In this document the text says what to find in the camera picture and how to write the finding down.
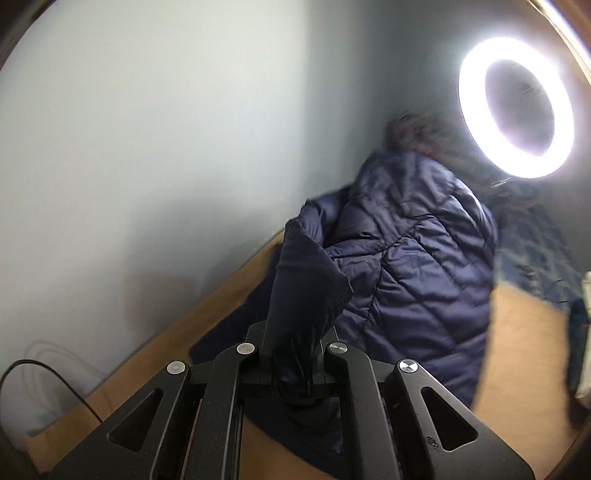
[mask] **metal bolt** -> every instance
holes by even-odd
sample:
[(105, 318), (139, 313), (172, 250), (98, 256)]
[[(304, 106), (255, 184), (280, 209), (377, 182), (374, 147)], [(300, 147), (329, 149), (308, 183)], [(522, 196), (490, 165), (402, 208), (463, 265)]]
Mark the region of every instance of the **metal bolt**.
[(255, 346), (251, 343), (241, 343), (236, 347), (236, 351), (241, 355), (250, 355), (255, 351)]
[(329, 349), (336, 355), (340, 355), (345, 353), (349, 348), (343, 342), (334, 342), (329, 345)]
[(169, 374), (178, 375), (184, 372), (185, 364), (180, 362), (179, 360), (175, 360), (174, 362), (170, 362), (166, 367), (166, 371)]
[(418, 370), (418, 363), (414, 360), (400, 360), (398, 368), (406, 374), (413, 374)]

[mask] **navy puffer jacket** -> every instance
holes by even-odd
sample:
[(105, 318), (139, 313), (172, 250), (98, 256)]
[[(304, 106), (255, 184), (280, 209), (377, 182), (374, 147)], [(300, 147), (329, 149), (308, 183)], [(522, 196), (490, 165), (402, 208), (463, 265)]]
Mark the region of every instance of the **navy puffer jacket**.
[[(281, 322), (288, 334), (276, 350), (275, 375), (280, 391), (297, 398), (309, 388), (311, 348), (334, 324), (339, 340), (370, 358), (415, 359), (470, 406), (485, 352), (495, 245), (491, 213), (448, 169), (414, 153), (374, 153), (351, 186), (306, 202), (285, 227), (276, 272), (191, 355), (213, 359), (252, 323)], [(337, 417), (302, 423), (276, 399), (249, 400), (246, 414), (343, 478)]]

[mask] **blue fabric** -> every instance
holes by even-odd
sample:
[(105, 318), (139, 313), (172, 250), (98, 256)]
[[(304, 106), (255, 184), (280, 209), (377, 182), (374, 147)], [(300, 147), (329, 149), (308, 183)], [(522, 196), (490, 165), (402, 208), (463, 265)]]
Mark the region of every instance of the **blue fabric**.
[(588, 334), (589, 317), (587, 316), (587, 310), (585, 309), (585, 302), (583, 299), (576, 299), (570, 306), (570, 352), (569, 363), (566, 371), (566, 383), (569, 388), (569, 392), (573, 395), (577, 393), (577, 389), (579, 387)]
[[(448, 169), (415, 153), (374, 153), (350, 187), (309, 200), (286, 226), (266, 296), (269, 319), (285, 321), (281, 352), (289, 354), (274, 362), (280, 386), (305, 397), (310, 348), (334, 324), (340, 340), (373, 359), (417, 360), (469, 406), (485, 351), (495, 245), (492, 215)], [(225, 322), (216, 328), (227, 329)], [(267, 399), (249, 401), (246, 414), (343, 477), (338, 423), (303, 424)]]
[(495, 215), (499, 223), (496, 280), (568, 311), (583, 294), (583, 275), (545, 208), (516, 202)]

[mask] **blue patterned fabric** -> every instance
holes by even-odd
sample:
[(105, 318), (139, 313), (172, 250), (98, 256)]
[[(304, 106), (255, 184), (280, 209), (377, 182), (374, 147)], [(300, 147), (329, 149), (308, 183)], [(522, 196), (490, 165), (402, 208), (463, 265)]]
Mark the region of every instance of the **blue patterned fabric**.
[(496, 280), (568, 311), (570, 303), (582, 296), (582, 275), (545, 208), (540, 204), (504, 207), (496, 218)]

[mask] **metal rivet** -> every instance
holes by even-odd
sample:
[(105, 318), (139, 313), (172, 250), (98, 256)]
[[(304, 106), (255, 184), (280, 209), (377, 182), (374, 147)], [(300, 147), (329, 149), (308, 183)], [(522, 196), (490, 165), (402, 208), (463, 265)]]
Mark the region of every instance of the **metal rivet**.
[(236, 351), (241, 355), (250, 355), (255, 351), (255, 346), (251, 343), (241, 343), (236, 347)]
[(178, 375), (184, 372), (185, 364), (179, 360), (175, 360), (174, 362), (170, 362), (166, 367), (166, 371), (169, 374)]
[(418, 363), (414, 360), (400, 360), (398, 368), (406, 374), (413, 374), (418, 370)]
[(348, 350), (348, 347), (343, 342), (334, 342), (329, 345), (329, 349), (336, 355), (340, 355), (345, 353)]

